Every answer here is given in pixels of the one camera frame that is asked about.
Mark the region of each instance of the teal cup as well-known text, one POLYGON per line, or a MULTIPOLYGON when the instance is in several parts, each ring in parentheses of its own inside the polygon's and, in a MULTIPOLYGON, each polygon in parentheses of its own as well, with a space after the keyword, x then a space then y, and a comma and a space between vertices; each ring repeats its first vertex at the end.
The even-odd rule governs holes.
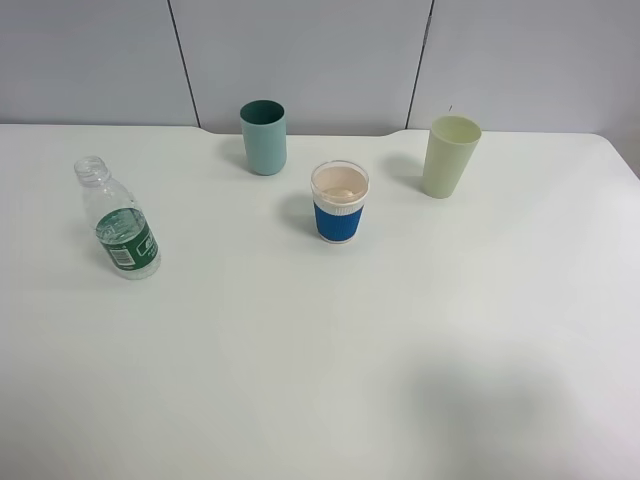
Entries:
POLYGON ((249 168, 258 175, 274 175, 287 161, 287 125, 284 107, 256 100, 240 110, 244 149, 249 168))

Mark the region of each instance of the plastic cup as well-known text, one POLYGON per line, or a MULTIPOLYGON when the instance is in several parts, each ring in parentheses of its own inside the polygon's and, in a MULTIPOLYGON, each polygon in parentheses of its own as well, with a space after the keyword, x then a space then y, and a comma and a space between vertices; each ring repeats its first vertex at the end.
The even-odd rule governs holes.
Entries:
POLYGON ((311 174, 311 191, 316 226, 323 240, 329 243, 351 240, 369 193, 367 172, 344 160, 323 163, 311 174))
POLYGON ((249 167, 258 175, 275 175, 287 161, 287 124, 284 107, 256 100, 240 110, 240 123, 249 167))
POLYGON ((482 130, 465 117, 434 120, 422 173, 422 189, 433 198, 451 196, 476 148, 482 130))

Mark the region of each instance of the green bottle label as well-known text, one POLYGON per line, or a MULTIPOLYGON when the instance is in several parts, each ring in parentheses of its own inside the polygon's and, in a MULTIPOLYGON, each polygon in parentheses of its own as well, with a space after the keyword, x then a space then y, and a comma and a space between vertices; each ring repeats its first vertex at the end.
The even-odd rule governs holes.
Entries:
POLYGON ((98 240, 109 253, 114 265, 120 270, 139 270, 149 265, 158 254, 158 244, 149 229, 142 213, 133 208, 121 208, 106 215, 96 227, 98 240), (120 231, 140 232, 132 239, 122 243, 106 243, 105 238, 113 237, 120 231))

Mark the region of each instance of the wall seam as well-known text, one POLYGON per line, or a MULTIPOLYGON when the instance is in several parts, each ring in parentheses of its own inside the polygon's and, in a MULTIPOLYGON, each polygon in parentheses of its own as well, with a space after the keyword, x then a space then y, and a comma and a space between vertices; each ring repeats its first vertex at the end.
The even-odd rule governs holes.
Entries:
POLYGON ((425 46, 427 45, 427 38, 429 38, 429 29, 431 27, 431 18, 433 17, 433 7, 435 4, 436 4, 436 0, 431 0, 429 17, 427 18, 427 25, 424 28, 424 37, 422 37, 422 47, 420 49, 420 59, 418 60, 418 70, 416 71, 416 78, 413 82, 413 91, 411 92, 411 101, 409 102, 409 111, 407 112, 407 122, 404 125, 405 130, 409 128, 409 120, 411 120, 411 110, 413 109, 413 101, 416 98, 416 90, 418 89, 418 79, 420 78, 420 70, 422 69, 422 59, 424 57, 424 49, 425 49, 425 46))
POLYGON ((176 34, 176 41, 178 42, 178 50, 180 51, 180 59, 182 60, 182 68, 184 69, 184 76, 187 79, 187 86, 189 87, 189 95, 191 96, 191 105, 193 105, 193 113, 196 115, 196 122, 198 122, 198 128, 202 128, 200 125, 200 116, 198 115, 198 108, 196 107, 196 99, 193 96, 193 88, 191 87, 191 79, 189 78, 189 71, 187 70, 187 62, 184 60, 184 52, 182 51, 182 42, 180 42, 180 35, 178 34, 178 26, 176 25, 176 18, 173 15, 173 7, 171 6, 171 0, 167 0, 167 6, 169 7, 169 14, 171 15, 171 23, 173 24, 173 31, 176 34))

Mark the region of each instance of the bottle neck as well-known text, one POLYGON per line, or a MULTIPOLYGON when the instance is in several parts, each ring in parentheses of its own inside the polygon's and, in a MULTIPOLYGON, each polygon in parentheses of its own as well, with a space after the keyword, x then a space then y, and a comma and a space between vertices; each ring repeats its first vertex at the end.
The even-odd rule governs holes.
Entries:
POLYGON ((111 172, 102 159, 96 156, 81 158, 75 163, 74 170, 83 187, 99 187, 111 179, 111 172))

